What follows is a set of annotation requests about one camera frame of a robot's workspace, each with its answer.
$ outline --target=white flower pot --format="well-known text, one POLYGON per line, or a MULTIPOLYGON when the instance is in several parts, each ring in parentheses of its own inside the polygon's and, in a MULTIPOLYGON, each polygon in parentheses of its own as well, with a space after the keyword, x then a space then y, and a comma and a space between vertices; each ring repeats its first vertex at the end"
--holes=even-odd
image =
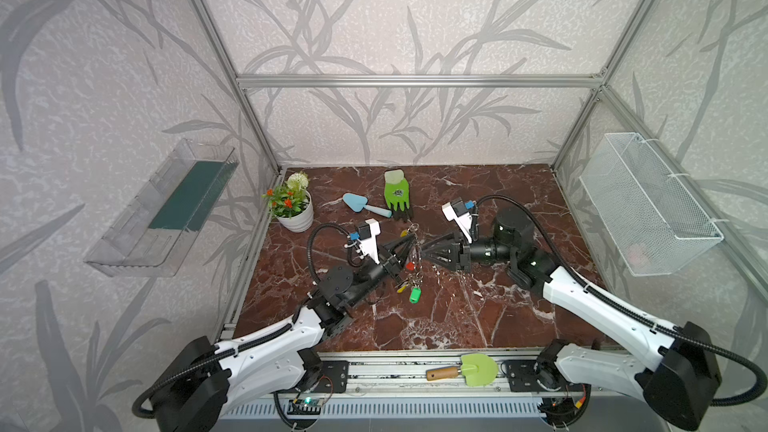
POLYGON ((278 217, 277 221, 283 224, 283 227, 287 228, 291 232, 304 232, 310 226, 312 226, 312 220, 315 218, 315 209, 312 207, 312 196, 309 192, 306 193, 310 203, 298 216, 293 217, 278 217))

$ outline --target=wall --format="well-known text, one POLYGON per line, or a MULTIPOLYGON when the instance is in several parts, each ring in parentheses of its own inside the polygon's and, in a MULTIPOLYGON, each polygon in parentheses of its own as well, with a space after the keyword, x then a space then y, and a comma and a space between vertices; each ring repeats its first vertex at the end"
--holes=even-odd
MULTIPOLYGON (((768 2, 661 0, 612 80, 612 87, 691 174, 756 253, 768 252, 768 2)), ((768 310, 717 246, 672 275, 628 273, 597 211, 578 182, 606 132, 622 132, 606 106, 558 170, 593 257, 621 297, 682 324, 696 322, 713 342, 768 368, 768 310)), ((742 391, 754 376, 721 362, 719 396, 742 391)), ((707 412, 701 430, 762 430, 768 398, 707 412)))
MULTIPOLYGON (((240 74, 589 74, 637 1, 206 0, 240 74)), ((354 92, 269 89, 251 101, 285 164, 482 164, 546 162, 587 95, 354 92)))
POLYGON ((130 404, 213 334, 272 174, 187 0, 2 0, 0 22, 0 429, 156 430, 130 404), (240 165, 176 276, 84 264, 181 138, 240 165))

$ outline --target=green shovel blade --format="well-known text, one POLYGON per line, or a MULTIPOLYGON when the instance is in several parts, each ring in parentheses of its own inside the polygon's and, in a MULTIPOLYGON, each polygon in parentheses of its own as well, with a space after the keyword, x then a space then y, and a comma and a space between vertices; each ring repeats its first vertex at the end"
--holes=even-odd
POLYGON ((463 355, 462 375, 469 387, 482 387, 496 379, 498 364, 485 354, 463 355))

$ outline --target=green key tag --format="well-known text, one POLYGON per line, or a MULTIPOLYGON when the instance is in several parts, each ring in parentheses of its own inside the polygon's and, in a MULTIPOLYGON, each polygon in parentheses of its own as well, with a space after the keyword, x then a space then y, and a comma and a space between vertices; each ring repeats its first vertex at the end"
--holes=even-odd
POLYGON ((411 289, 411 303, 415 304, 418 302, 420 297, 422 296, 422 290, 418 287, 414 287, 411 289))

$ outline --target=potted plant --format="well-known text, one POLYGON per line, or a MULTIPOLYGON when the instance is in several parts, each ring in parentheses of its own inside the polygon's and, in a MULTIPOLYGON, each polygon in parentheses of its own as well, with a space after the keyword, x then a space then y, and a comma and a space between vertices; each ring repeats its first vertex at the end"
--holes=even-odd
POLYGON ((312 196, 306 189, 309 184, 310 178, 304 172, 296 172, 262 196, 269 204, 270 214, 292 232, 304 232, 312 226, 315 213, 312 196))

